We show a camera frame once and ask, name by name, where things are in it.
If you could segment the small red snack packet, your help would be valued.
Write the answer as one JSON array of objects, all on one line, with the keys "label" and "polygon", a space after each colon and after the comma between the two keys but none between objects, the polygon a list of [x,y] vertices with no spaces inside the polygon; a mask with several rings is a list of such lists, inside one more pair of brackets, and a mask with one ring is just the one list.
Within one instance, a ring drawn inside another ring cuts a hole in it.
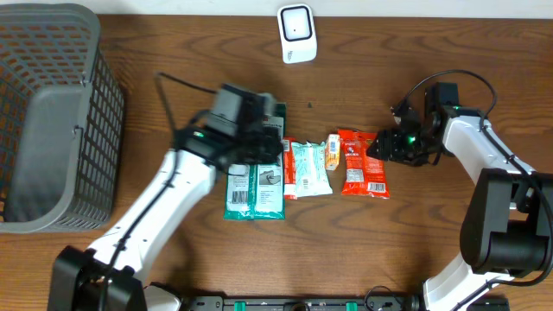
[{"label": "small red snack packet", "polygon": [[296,200],[296,161],[291,144],[295,141],[294,138],[285,137],[283,139],[283,178],[284,188],[283,196],[286,200]]}]

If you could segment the small orange snack packet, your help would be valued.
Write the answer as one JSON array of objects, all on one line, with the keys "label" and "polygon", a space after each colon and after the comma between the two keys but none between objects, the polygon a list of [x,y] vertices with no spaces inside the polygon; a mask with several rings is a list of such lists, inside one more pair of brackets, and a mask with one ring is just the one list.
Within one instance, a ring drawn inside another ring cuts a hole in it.
[{"label": "small orange snack packet", "polygon": [[325,143],[325,169],[335,171],[340,164],[340,136],[329,134]]}]

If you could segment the large red snack bag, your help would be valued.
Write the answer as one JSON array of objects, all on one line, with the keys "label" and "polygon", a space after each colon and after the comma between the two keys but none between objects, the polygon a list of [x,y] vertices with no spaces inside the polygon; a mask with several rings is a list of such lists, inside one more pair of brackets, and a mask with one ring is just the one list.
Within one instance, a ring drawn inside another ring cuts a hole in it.
[{"label": "large red snack bag", "polygon": [[338,135],[346,162],[346,180],[341,194],[389,199],[384,163],[366,154],[377,135],[346,129],[339,129]]}]

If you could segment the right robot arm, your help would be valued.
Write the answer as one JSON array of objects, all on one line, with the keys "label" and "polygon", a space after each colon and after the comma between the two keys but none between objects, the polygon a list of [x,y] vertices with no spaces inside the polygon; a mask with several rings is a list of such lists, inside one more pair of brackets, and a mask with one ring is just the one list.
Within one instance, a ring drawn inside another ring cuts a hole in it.
[{"label": "right robot arm", "polygon": [[404,310],[466,310],[499,285],[526,287],[534,271],[552,271],[552,176],[522,162],[488,117],[460,103],[455,83],[424,93],[424,118],[408,101],[392,108],[397,127],[381,130],[366,151],[384,162],[436,165],[454,156],[474,182],[460,231],[460,252]]}]

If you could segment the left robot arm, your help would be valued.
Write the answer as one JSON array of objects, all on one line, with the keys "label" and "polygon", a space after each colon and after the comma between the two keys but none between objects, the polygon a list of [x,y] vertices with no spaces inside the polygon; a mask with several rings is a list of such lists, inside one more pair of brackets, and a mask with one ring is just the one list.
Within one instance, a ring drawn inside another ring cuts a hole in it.
[{"label": "left robot arm", "polygon": [[213,108],[181,129],[154,179],[124,216],[86,250],[66,247],[55,259],[48,309],[179,310],[183,300],[147,284],[159,253],[192,208],[235,165],[273,164],[283,152],[277,130],[264,125],[276,114],[269,93],[224,84]]}]

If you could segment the light green snack packet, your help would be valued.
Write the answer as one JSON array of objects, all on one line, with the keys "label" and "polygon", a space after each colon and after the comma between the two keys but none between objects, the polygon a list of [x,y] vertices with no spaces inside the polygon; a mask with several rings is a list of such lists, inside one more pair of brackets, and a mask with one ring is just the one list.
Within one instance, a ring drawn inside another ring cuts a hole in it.
[{"label": "light green snack packet", "polygon": [[296,196],[332,194],[325,169],[325,143],[292,143],[296,163]]}]

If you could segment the white green snack packet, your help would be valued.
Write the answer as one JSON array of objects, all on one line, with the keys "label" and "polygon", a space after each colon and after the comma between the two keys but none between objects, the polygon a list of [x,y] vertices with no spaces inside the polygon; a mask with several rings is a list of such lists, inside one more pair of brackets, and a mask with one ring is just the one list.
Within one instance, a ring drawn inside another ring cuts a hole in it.
[{"label": "white green snack packet", "polygon": [[285,219],[283,151],[272,164],[231,166],[226,182],[224,219]]}]

